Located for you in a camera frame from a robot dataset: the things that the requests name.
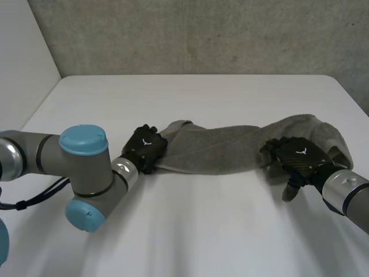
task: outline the carbon fiber hand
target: carbon fiber hand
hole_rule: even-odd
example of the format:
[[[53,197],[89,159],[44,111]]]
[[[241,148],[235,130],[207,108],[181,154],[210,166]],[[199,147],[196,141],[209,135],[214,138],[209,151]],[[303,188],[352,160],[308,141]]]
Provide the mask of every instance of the carbon fiber hand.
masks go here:
[[[333,164],[323,150],[306,138],[270,140],[260,149],[260,153],[267,155],[272,162],[278,161],[290,175],[282,196],[286,202],[295,198],[302,186],[310,184],[310,177],[318,166]]]
[[[164,154],[168,142],[156,133],[157,129],[145,124],[137,128],[122,149],[122,156],[133,162],[138,171],[150,174],[156,161]]]

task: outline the gray wall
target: gray wall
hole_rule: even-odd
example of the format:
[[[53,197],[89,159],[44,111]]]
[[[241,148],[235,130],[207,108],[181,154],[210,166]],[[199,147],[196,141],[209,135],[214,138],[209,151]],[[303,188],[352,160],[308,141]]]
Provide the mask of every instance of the gray wall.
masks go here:
[[[368,0],[28,2],[63,77],[327,74],[369,113]]]

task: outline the gray towel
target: gray towel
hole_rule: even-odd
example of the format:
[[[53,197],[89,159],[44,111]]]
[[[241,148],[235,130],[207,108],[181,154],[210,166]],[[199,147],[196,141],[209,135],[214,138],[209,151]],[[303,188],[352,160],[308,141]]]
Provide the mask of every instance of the gray towel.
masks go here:
[[[230,174],[264,166],[259,149],[270,139],[305,137],[335,163],[353,168],[351,155],[340,132],[309,114],[294,115],[266,127],[231,126],[205,129],[191,121],[171,123],[160,134],[168,140],[157,167],[193,174]]]

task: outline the table surface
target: table surface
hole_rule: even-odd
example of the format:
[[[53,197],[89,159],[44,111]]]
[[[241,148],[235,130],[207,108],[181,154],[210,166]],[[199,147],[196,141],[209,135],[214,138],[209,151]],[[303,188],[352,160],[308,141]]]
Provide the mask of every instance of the table surface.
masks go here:
[[[340,130],[368,177],[369,118],[328,76],[74,76],[64,78],[26,124],[61,133],[92,123],[118,156],[143,123],[190,119],[206,128],[265,126],[310,113]],[[28,199],[56,177],[2,184],[2,201]],[[1,212],[10,255],[1,276],[368,276],[369,237],[330,212],[314,188],[291,203],[284,184],[259,171],[143,177],[96,233],[64,216],[68,187],[25,211]]]

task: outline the light blue joint cap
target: light blue joint cap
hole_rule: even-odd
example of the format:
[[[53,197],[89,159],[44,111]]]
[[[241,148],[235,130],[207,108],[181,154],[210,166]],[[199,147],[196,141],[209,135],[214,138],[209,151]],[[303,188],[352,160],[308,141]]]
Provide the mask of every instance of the light blue joint cap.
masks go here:
[[[0,266],[5,263],[9,253],[9,233],[3,221],[0,219]]]
[[[65,216],[74,227],[89,233],[95,232],[106,221],[98,209],[80,200],[69,202]]]
[[[108,148],[105,131],[96,125],[77,125],[66,129],[59,139],[64,151],[78,156],[93,156]]]

